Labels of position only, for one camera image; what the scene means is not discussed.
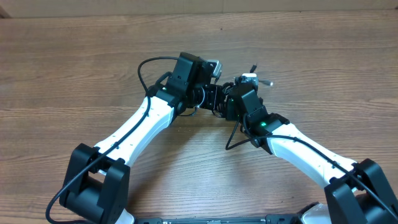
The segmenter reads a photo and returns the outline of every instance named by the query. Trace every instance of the black joint bracket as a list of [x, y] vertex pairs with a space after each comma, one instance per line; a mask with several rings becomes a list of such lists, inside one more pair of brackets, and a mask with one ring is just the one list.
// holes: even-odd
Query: black joint bracket
[[[398, 201], [380, 166], [366, 159], [354, 166], [354, 175], [369, 187], [388, 207], [397, 213]], [[355, 196], [352, 188], [359, 186], [347, 175], [334, 179], [325, 187], [331, 222], [339, 224], [396, 223], [368, 193]]]
[[[80, 144], [69, 160], [63, 185], [83, 170], [98, 156], [98, 148]], [[127, 205], [130, 167], [123, 159], [106, 158], [97, 163], [92, 172], [106, 171], [103, 183], [90, 177], [88, 172], [60, 196], [60, 205], [97, 224], [116, 223]]]
[[[268, 114], [257, 122], [250, 124], [250, 132], [255, 134], [255, 136], [248, 137], [252, 138], [256, 136], [271, 135], [273, 131], [284, 124], [290, 124], [290, 121], [279, 114]], [[252, 144], [255, 147], [262, 147], [269, 154], [272, 154], [271, 149], [268, 146], [267, 139], [259, 139], [256, 144], [254, 144], [254, 142], [252, 142]]]

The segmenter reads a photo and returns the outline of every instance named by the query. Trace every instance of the wood grain surface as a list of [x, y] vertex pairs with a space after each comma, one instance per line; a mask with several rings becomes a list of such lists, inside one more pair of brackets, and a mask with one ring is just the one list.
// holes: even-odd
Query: wood grain surface
[[[220, 83], [257, 63], [275, 83], [259, 90], [269, 111], [342, 156], [375, 160], [398, 192], [398, 11], [3, 19], [0, 223], [46, 223], [72, 150], [109, 136], [142, 103], [137, 65], [181, 51], [220, 60]], [[144, 80], [174, 63], [146, 65]], [[325, 201], [288, 162], [250, 144], [225, 151], [233, 125], [204, 110], [177, 118], [134, 164], [127, 210], [243, 217]], [[77, 218], [59, 205], [52, 216]]]
[[12, 18], [395, 9], [398, 0], [0, 0]]

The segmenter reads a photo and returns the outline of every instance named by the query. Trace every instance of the black mounting bracket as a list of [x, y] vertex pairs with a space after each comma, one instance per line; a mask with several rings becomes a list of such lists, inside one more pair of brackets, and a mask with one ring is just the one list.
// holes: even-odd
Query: black mounting bracket
[[[227, 119], [233, 119], [235, 115], [241, 119], [242, 123], [244, 123], [243, 119], [246, 119], [248, 129], [244, 133], [248, 138], [271, 135], [275, 129], [290, 123], [279, 114], [268, 114], [266, 107], [262, 104], [262, 99], [257, 96], [256, 86], [251, 82], [238, 83], [229, 93]], [[266, 139], [256, 139], [251, 141], [251, 144], [254, 147], [262, 147], [272, 154]]]
[[193, 101], [193, 91], [200, 89], [201, 93], [203, 88], [210, 85], [216, 65], [217, 63], [181, 52], [173, 72], [164, 75], [167, 78], [166, 84], [156, 82], [149, 88], [149, 96], [156, 96], [174, 107], [175, 119], [176, 115], [180, 115], [187, 108], [198, 106], [198, 102]]
[[[368, 186], [393, 212], [397, 213], [398, 201], [380, 166], [370, 159], [354, 165], [354, 175]], [[325, 187], [326, 200], [332, 223], [376, 224], [396, 223], [369, 194], [355, 196], [356, 186], [346, 175], [334, 179]]]
[[[64, 186], [100, 155], [98, 150], [83, 143], [76, 147], [69, 160]], [[100, 169], [106, 171], [103, 183], [85, 173], [61, 194], [60, 205], [94, 223], [113, 224], [127, 205], [130, 167], [124, 165], [122, 159], [114, 161], [107, 157], [90, 172]]]

